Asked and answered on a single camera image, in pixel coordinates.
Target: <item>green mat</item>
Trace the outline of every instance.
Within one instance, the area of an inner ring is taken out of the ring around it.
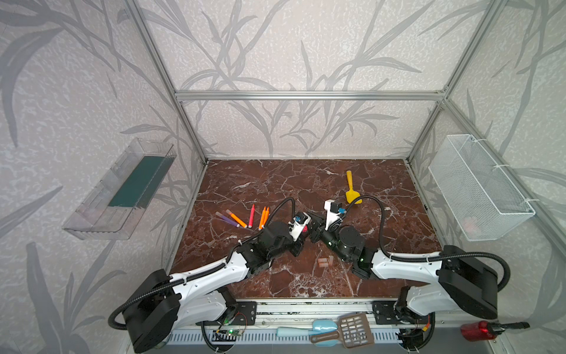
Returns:
[[[165,156],[144,156],[108,206],[147,208],[173,160]]]

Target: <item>red marker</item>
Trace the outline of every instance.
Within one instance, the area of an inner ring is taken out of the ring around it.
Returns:
[[[254,213],[255,213],[255,204],[251,206],[250,223],[248,224],[249,228],[252,228],[254,226]]]

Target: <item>brown handle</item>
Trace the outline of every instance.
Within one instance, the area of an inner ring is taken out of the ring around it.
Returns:
[[[311,335],[311,343],[323,342],[325,340],[339,339],[340,333],[338,331]]]

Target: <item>red marble slab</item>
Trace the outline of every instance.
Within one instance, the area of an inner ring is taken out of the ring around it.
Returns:
[[[440,244],[402,160],[215,160],[200,187],[171,272],[187,271],[225,257],[229,249],[257,232],[264,206],[274,208],[285,197],[294,197],[297,211],[324,215],[324,201],[346,205],[346,171],[353,174],[354,190],[378,196],[387,206],[384,235],[390,251],[424,253]],[[235,228],[216,215],[230,209],[248,222],[256,204],[254,229]],[[348,213],[345,224],[366,236],[366,245],[377,247],[379,207],[363,201]],[[274,220],[288,221],[290,207]],[[299,257],[285,253],[260,275],[230,285],[236,298],[250,297],[397,297],[405,280],[362,280],[350,272],[351,264],[336,256],[331,267],[317,259],[332,255],[324,244],[305,242]]]

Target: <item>red bottle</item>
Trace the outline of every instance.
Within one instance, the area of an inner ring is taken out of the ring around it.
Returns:
[[[507,329],[519,330],[529,327],[527,322],[507,323],[502,325],[497,322],[479,321],[462,325],[460,332],[462,332],[462,335],[468,341],[477,342],[478,340],[495,339]]]

